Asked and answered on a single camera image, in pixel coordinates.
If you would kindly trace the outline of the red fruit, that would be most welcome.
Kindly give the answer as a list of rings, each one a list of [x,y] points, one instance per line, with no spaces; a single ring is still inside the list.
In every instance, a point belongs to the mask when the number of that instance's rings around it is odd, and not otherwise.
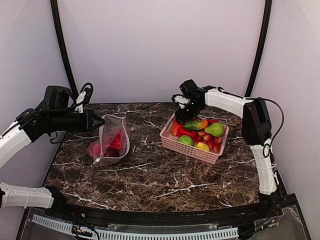
[[[120,130],[110,144],[110,148],[120,151],[122,148],[122,131]]]
[[[89,155],[96,159],[101,156],[101,144],[99,142],[92,142],[88,149]]]

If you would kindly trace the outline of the red chili pepper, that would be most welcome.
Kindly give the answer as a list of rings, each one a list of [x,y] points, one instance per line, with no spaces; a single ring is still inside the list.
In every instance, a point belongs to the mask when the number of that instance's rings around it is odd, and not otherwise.
[[[219,123],[219,119],[207,119],[208,125],[214,124],[214,123]]]

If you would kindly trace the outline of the red bell pepper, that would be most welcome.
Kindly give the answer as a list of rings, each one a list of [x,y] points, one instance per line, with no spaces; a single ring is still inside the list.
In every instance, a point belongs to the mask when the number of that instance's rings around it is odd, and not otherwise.
[[[197,132],[196,131],[190,131],[186,130],[183,126],[180,126],[177,129],[177,136],[180,138],[182,136],[189,136],[192,140],[196,139]]]

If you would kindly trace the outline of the clear zip top bag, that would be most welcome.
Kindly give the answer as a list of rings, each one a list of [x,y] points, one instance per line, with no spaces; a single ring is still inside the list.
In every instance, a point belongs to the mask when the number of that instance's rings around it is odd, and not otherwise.
[[[125,117],[106,114],[105,124],[99,128],[99,139],[92,142],[88,153],[94,166],[118,163],[130,150],[130,135]]]

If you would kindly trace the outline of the red fruit back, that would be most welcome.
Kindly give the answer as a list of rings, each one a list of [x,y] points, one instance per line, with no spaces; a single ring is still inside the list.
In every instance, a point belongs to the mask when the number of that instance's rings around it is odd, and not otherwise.
[[[110,148],[120,151],[122,148],[122,131],[120,130],[110,144]]]

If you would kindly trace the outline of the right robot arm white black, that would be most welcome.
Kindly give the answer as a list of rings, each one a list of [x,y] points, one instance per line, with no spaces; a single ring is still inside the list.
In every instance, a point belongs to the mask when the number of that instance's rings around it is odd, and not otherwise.
[[[259,209],[256,213],[265,216],[275,211],[280,206],[281,195],[272,148],[276,135],[272,133],[268,99],[239,96],[211,85],[198,87],[192,79],[184,81],[179,88],[181,93],[174,94],[171,100],[179,106],[174,115],[181,124],[197,117],[206,107],[215,107],[242,119],[241,135],[250,146],[259,179]]]

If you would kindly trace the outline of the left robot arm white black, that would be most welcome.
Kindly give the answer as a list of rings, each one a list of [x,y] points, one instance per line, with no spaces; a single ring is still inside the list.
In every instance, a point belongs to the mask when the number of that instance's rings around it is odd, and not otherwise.
[[[4,167],[19,151],[52,133],[92,132],[105,124],[105,120],[87,109],[93,94],[93,85],[86,83],[75,96],[71,89],[50,85],[36,108],[29,108],[16,117],[0,136],[0,165]],[[56,208],[66,198],[56,187],[26,187],[0,184],[1,208]]]

